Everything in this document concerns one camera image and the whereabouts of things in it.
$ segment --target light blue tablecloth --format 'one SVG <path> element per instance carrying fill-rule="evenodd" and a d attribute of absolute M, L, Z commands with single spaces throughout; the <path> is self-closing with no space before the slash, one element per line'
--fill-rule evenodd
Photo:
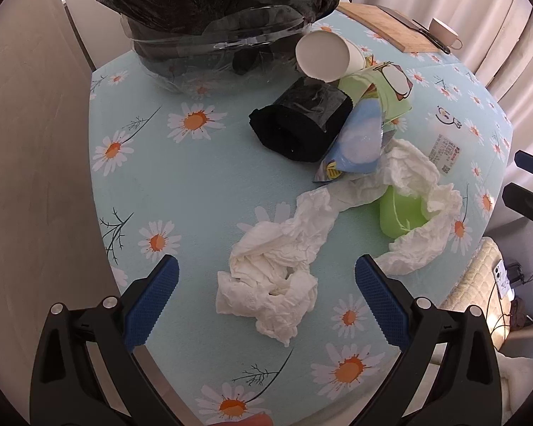
<path fill-rule="evenodd" d="M 341 33 L 407 73 L 413 109 L 396 123 L 397 138 L 426 155 L 439 135 L 462 149 L 441 179 L 464 197 L 446 250 L 400 278 L 415 296 L 441 304 L 489 219 L 511 125 L 454 56 L 403 54 L 338 12 L 316 27 Z M 107 257 L 122 291 L 145 277 L 161 254 L 178 258 L 179 285 L 147 345 L 183 401 L 208 424 L 267 411 L 277 426 L 286 426 L 360 382 L 352 397 L 375 387 L 386 375 L 379 367 L 396 354 L 354 282 L 361 254 L 388 249 L 375 203 L 340 214 L 311 268 L 319 279 L 316 307 L 290 348 L 257 333 L 252 318 L 215 312 L 217 271 L 228 271 L 231 245 L 245 224 L 284 220 L 296 197 L 318 186 L 311 182 L 316 165 L 263 148 L 248 124 L 250 112 L 273 103 L 296 78 L 292 72 L 230 95 L 203 84 L 200 98 L 193 99 L 155 85 L 133 52 L 93 75 L 91 177 Z"/>

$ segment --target ceramic cup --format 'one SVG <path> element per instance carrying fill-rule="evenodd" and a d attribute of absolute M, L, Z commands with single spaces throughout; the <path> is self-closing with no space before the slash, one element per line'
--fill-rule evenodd
<path fill-rule="evenodd" d="M 302 37 L 296 45 L 296 60 L 302 72 L 326 83 L 365 68 L 365 58 L 353 43 L 327 31 Z"/>
<path fill-rule="evenodd" d="M 444 22 L 433 18 L 430 23 L 429 32 L 442 41 L 447 47 L 450 47 L 455 50 L 462 49 L 464 44 L 462 40 L 458 38 L 458 33 L 454 32 L 450 27 L 448 27 Z M 460 42 L 459 47 L 455 47 L 454 44 Z"/>

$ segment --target green plastic cup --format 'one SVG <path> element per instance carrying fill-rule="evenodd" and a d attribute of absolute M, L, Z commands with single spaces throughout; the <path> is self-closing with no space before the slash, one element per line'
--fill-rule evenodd
<path fill-rule="evenodd" d="M 379 200 L 379 224 L 387 237 L 398 239 L 426 223 L 421 197 L 399 195 L 393 186 L 387 188 Z"/>

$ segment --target cutting board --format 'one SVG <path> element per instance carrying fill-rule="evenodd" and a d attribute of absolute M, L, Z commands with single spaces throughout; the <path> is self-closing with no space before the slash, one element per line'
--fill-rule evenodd
<path fill-rule="evenodd" d="M 403 53 L 440 51 L 423 34 L 409 29 L 377 6 L 341 2 L 338 11 L 370 28 Z"/>

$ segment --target crumpled tissue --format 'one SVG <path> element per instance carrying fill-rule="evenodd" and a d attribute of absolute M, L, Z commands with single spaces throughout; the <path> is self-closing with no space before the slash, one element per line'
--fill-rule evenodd
<path fill-rule="evenodd" d="M 452 184 L 438 185 L 438 169 L 411 143 L 391 140 L 375 173 L 346 177 L 301 194 L 293 218 L 282 224 L 259 222 L 233 245 L 230 272 L 217 273 L 218 313 L 255 317 L 259 333 L 288 346 L 316 303 L 318 280 L 310 264 L 339 212 L 374 202 L 390 185 L 401 195 L 422 197 L 430 221 L 396 239 L 376 259 L 383 272 L 408 274 L 444 251 L 462 196 Z"/>

